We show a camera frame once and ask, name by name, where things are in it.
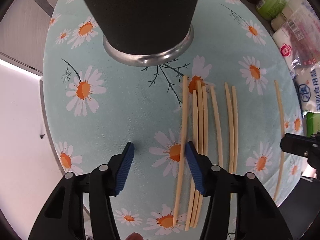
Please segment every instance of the metal screw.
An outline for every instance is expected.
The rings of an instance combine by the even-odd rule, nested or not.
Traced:
[[[252,172],[249,172],[247,173],[247,177],[248,179],[254,179],[256,176]]]
[[[67,172],[67,173],[64,175],[64,177],[65,177],[66,179],[71,179],[71,178],[73,177],[73,173],[72,173],[72,172]]]
[[[100,167],[99,167],[99,171],[106,171],[107,169],[109,169],[109,167],[108,167],[108,165],[106,165],[106,164],[102,164],[102,165],[100,165]]]
[[[221,168],[220,168],[218,165],[212,165],[212,166],[211,166],[211,170],[213,170],[213,171],[220,171]]]

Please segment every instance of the green package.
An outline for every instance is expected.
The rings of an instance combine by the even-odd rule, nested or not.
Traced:
[[[310,137],[311,134],[320,131],[320,114],[307,113],[307,136]]]
[[[270,21],[283,10],[288,2],[289,0],[261,0],[256,9],[263,18]]]

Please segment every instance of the chopstick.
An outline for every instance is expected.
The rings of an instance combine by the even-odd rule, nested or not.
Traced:
[[[187,127],[188,125],[188,76],[182,78],[182,129],[181,129],[181,147],[180,147],[180,160],[179,172],[177,181],[176,198],[173,210],[173,227],[177,223],[180,195],[182,189],[183,169],[184,169],[184,148],[187,140]]]
[[[214,87],[210,87],[211,91],[211,99],[214,113],[214,122],[216,124],[216,132],[217,132],[217,141],[218,141],[218,164],[223,168],[223,155],[222,155],[222,135],[221,135],[221,126],[220,126],[220,117],[218,110],[218,103],[216,98],[216,93],[214,91]]]
[[[233,114],[232,104],[229,92],[228,83],[224,84],[226,90],[227,109],[228,109],[228,120],[229,120],[229,173],[233,173],[233,162],[234,162],[234,128],[233,128]]]
[[[232,91],[232,105],[233,105],[233,124],[234,124],[234,152],[233,152],[233,173],[237,171],[238,162],[238,147],[239,147],[239,131],[238,131],[238,104],[237,104],[237,94],[236,87],[231,87]]]
[[[193,144],[195,146],[196,151],[198,151],[198,102],[197,102],[197,90],[193,90],[192,92],[192,102],[193,102]],[[185,230],[188,231],[190,227],[193,200],[195,197],[196,186],[193,182],[193,178],[191,177],[191,185],[190,185],[190,197],[189,197],[189,205],[188,205],[188,213],[187,213],[187,221]]]
[[[198,153],[203,154],[203,97],[202,97],[202,86],[200,80],[197,81],[197,93],[198,93]],[[194,227],[196,221],[196,212],[198,209],[199,202],[199,191],[196,190],[195,197],[193,199],[193,208],[191,214],[190,226]]]
[[[278,108],[279,108],[279,113],[280,113],[280,126],[281,126],[281,138],[282,138],[282,137],[284,137],[284,112],[283,112],[283,106],[282,106],[282,100],[281,100],[281,93],[280,93],[280,89],[279,89],[279,83],[277,80],[275,80],[275,88],[276,88]],[[275,194],[273,195],[273,201],[276,201],[276,198],[277,198],[277,195],[279,192],[282,171],[283,171],[283,164],[284,164],[284,152],[281,151],[280,165],[279,165],[279,176],[278,176],[276,191],[275,191]]]
[[[204,130],[204,135],[203,135],[203,155],[208,155],[208,98],[207,98],[207,89],[206,87],[202,87],[202,98],[203,98],[203,130]],[[198,200],[198,208],[197,208],[197,213],[196,213],[196,220],[193,225],[193,228],[196,228],[199,217],[200,217],[200,211],[201,211],[201,206],[202,206],[202,200],[203,196],[199,195],[199,200]]]

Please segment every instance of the black cylinder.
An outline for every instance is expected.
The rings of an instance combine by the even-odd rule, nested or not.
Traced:
[[[134,55],[164,52],[187,35],[197,0],[84,0],[108,42]]]

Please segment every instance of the round table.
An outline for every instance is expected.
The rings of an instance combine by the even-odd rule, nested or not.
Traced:
[[[145,239],[198,239],[209,199],[204,198],[198,226],[184,230],[190,171],[184,174],[177,225],[172,226],[180,157],[182,75],[189,91],[200,80],[214,85],[223,139],[223,167],[228,170],[228,113],[224,83],[237,90],[239,154],[236,173],[255,173],[271,196],[279,175],[280,115],[274,80],[278,80],[286,132],[302,132],[299,102],[289,70],[272,38],[239,0],[199,0],[192,20],[189,49],[166,64],[133,67],[104,50],[103,33],[83,0],[58,0],[44,52],[44,103],[48,124],[65,171],[89,173],[127,141],[135,157],[118,197],[111,197],[120,237],[140,233]],[[209,158],[218,163],[213,108],[208,94]],[[192,117],[188,120],[192,138]],[[276,204],[300,178],[298,156],[285,154]],[[231,203],[233,237],[236,198]],[[88,198],[84,204],[89,208]]]

